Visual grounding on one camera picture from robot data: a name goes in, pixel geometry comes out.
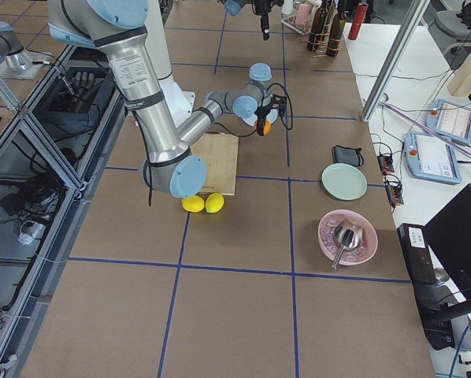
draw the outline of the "black pouch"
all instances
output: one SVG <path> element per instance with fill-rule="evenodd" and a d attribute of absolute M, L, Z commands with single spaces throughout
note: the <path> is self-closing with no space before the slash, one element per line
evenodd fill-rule
<path fill-rule="evenodd" d="M 332 157 L 334 163 L 344 163 L 359 167 L 363 165 L 363 156 L 361 148 L 350 148 L 343 146 L 332 147 Z"/>

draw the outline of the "wooden cutting board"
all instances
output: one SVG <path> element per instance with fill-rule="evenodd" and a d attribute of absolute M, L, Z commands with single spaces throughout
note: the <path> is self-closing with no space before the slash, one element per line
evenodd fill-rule
<path fill-rule="evenodd" d="M 239 138 L 229 134 L 204 134 L 191 151 L 207 166 L 207 178 L 200 193 L 234 195 L 236 191 Z"/>

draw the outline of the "red bottle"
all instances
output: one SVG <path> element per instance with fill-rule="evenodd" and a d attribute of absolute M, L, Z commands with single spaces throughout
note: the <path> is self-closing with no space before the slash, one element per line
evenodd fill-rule
<path fill-rule="evenodd" d="M 349 35 L 347 36 L 348 39 L 355 40 L 358 37 L 358 33 L 360 32 L 360 28 L 362 27 L 363 20 L 365 19 L 365 15 L 367 13 L 367 9 L 369 8 L 369 4 L 366 2 L 359 2 L 358 6 L 356 7 L 356 12 L 353 17 L 353 24 L 351 25 L 351 30 L 349 31 Z"/>

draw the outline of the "label sticker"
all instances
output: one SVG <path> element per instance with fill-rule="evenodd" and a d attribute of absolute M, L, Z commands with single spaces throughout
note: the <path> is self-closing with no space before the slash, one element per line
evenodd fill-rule
<path fill-rule="evenodd" d="M 114 59 L 109 65 L 122 89 L 133 88 L 150 79 L 145 61 L 139 54 Z"/>
<path fill-rule="evenodd" d="M 425 238 L 419 228 L 409 227 L 410 245 L 415 248 L 425 248 Z"/>

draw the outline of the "pink bowl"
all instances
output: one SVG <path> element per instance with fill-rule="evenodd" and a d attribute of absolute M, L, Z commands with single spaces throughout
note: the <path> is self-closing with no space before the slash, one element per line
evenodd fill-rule
<path fill-rule="evenodd" d="M 317 238 L 320 242 L 321 250 L 333 260 L 339 251 L 338 246 L 333 244 L 333 230 L 335 226 L 344 218 L 351 223 L 363 227 L 363 244 L 353 251 L 344 251 L 339 264 L 358 265 L 370 260 L 377 251 L 377 234 L 374 227 L 363 216 L 350 210 L 333 210 L 321 218 L 317 228 Z"/>

